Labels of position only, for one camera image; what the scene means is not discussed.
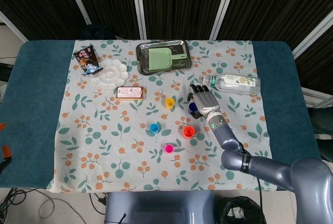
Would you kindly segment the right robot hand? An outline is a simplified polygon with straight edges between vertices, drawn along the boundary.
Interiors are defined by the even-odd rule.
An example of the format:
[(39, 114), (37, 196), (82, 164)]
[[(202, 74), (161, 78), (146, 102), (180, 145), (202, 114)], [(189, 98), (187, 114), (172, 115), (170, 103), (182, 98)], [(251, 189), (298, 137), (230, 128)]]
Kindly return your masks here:
[(213, 115), (222, 115), (219, 103), (206, 85), (190, 84), (190, 87), (192, 92), (188, 94), (187, 101), (194, 102), (197, 107), (196, 111), (190, 112), (194, 119), (210, 119)]

